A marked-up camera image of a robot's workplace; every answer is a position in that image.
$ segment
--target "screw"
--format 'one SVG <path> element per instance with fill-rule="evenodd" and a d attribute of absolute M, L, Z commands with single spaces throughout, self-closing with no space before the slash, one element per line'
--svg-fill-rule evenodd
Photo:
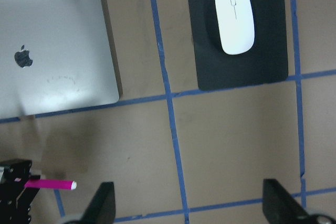
<path fill-rule="evenodd" d="M 326 216 L 319 216 L 316 220 L 319 224 L 331 224 L 331 220 Z"/>

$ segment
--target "computer mouse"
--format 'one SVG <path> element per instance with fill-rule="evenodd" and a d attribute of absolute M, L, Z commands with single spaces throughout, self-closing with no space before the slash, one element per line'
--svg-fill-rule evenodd
<path fill-rule="evenodd" d="M 247 52 L 255 39 L 250 0 L 215 0 L 220 43 L 228 55 Z"/>

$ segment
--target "mouse pad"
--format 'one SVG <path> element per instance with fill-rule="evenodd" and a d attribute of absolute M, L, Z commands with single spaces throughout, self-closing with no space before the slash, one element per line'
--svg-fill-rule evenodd
<path fill-rule="evenodd" d="M 285 0 L 250 0 L 255 41 L 240 55 L 228 55 L 221 47 L 215 0 L 188 1 L 199 89 L 258 85 L 288 77 Z"/>

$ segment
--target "pink marker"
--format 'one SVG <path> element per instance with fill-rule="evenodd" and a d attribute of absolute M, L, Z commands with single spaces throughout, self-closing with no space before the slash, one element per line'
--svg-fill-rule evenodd
<path fill-rule="evenodd" d="M 68 180 L 31 179 L 25 184 L 25 188 L 27 187 L 74 190 L 77 187 L 77 183 Z"/>

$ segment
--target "black logo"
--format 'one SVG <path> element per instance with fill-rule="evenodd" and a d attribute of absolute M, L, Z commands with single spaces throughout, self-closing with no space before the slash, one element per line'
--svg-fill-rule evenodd
<path fill-rule="evenodd" d="M 30 67 L 33 64 L 33 60 L 29 57 L 29 51 L 24 49 L 25 45 L 21 47 L 20 52 L 16 52 L 14 55 L 16 63 L 22 68 Z"/>

